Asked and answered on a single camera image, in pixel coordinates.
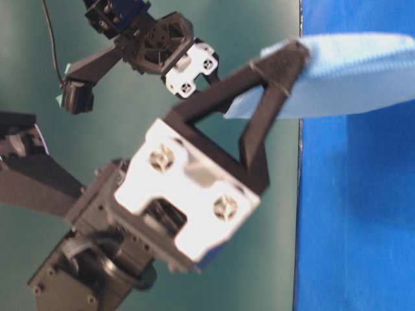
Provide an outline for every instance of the blue mat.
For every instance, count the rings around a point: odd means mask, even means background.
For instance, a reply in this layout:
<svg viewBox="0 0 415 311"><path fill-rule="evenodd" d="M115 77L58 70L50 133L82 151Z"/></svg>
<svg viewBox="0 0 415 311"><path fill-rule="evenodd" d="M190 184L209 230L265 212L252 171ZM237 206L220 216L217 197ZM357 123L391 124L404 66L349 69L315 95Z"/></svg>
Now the blue mat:
<svg viewBox="0 0 415 311"><path fill-rule="evenodd" d="M303 20L415 36L415 1L303 0ZM296 311L415 308L414 118L408 102L304 120Z"/></svg>

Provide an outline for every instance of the black cable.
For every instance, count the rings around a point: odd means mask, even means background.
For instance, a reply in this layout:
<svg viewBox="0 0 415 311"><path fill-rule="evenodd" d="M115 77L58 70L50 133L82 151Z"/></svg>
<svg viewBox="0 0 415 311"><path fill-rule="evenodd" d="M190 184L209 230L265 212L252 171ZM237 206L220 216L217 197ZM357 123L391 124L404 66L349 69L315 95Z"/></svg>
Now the black cable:
<svg viewBox="0 0 415 311"><path fill-rule="evenodd" d="M63 86L64 86L64 81L62 79L62 76L60 75L60 71L59 71L59 68L58 68L58 59L56 57L56 46L55 46L55 42L54 42L54 34L53 34L51 18L49 17L49 11L47 9L45 0L41 0L41 5L43 7L43 12L45 13L47 28L49 29L49 37L51 39L53 67L54 67L54 70L56 71L56 75L57 75L59 83L60 83L59 87L62 89Z"/></svg>

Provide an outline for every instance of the silver screw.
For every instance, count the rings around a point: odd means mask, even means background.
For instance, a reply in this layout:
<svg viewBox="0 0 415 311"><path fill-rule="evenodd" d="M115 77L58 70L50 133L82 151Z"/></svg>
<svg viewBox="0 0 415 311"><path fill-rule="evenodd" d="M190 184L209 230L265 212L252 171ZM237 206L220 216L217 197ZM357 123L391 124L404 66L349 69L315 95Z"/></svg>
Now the silver screw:
<svg viewBox="0 0 415 311"><path fill-rule="evenodd" d="M39 286L35 286L33 288L33 293L35 296L40 296L40 294L42 293L42 289Z"/></svg>
<svg viewBox="0 0 415 311"><path fill-rule="evenodd" d="M224 222L230 221L238 211L238 203L230 196L223 195L215 201L213 212Z"/></svg>
<svg viewBox="0 0 415 311"><path fill-rule="evenodd" d="M203 67L204 67L204 69L206 69L206 70L211 69L211 68L213 67L213 62L212 62L212 60L210 60L210 59L205 60L205 61L203 62Z"/></svg>
<svg viewBox="0 0 415 311"><path fill-rule="evenodd" d="M56 271L54 270L54 268L50 267L50 268L47 270L47 274L48 274L48 276L50 276L50 277L54 277L54 276L55 276L55 274L56 274Z"/></svg>
<svg viewBox="0 0 415 311"><path fill-rule="evenodd" d="M190 93L190 90L192 90L192 86L190 84L184 83L182 85L182 91L183 91L183 93L189 94Z"/></svg>
<svg viewBox="0 0 415 311"><path fill-rule="evenodd" d="M95 298L93 295L88 295L88 303L90 305L94 305L95 303L97 303L97 298Z"/></svg>
<svg viewBox="0 0 415 311"><path fill-rule="evenodd" d="M173 151L162 144L159 150L153 151L150 154L149 162L155 170L164 173L174 163Z"/></svg>
<svg viewBox="0 0 415 311"><path fill-rule="evenodd" d="M104 21L99 21L99 26L104 30L108 30L108 25Z"/></svg>

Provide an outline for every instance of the blue cloth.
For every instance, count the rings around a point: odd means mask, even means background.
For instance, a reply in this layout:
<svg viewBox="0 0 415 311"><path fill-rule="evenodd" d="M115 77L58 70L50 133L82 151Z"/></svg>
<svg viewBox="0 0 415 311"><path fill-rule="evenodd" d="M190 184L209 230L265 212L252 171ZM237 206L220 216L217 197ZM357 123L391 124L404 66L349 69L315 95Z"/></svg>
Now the blue cloth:
<svg viewBox="0 0 415 311"><path fill-rule="evenodd" d="M413 0L303 0L305 35L414 36L414 16ZM406 102L304 119L295 311L414 309L414 116Z"/></svg>
<svg viewBox="0 0 415 311"><path fill-rule="evenodd" d="M415 41L410 36L358 33L297 39L311 53L279 118L363 113L415 98ZM266 56L287 42L264 49ZM225 117L248 119L259 86L237 97Z"/></svg>

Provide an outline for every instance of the green table surface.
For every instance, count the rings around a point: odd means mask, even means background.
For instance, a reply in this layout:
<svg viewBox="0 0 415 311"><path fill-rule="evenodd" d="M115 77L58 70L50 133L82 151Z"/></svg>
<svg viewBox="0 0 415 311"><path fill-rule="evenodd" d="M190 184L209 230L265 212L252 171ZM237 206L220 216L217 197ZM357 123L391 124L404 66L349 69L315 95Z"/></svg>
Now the green table surface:
<svg viewBox="0 0 415 311"><path fill-rule="evenodd" d="M61 69L110 45L89 27L81 0L48 1ZM159 18L177 10L220 55L226 76L262 47L299 33L298 1L153 1ZM129 158L147 128L178 102L158 76L120 63L95 88L92 113L72 116L56 104L58 83L40 0L0 0L0 109L31 112L51 155L81 182L110 159ZM220 115L200 128L232 154L244 121ZM172 275L133 292L119 310L292 310L296 234L298 121L278 121L267 141L271 186L254 215L203 274ZM27 280L69 226L52 216L0 206L0 310L35 310Z"/></svg>

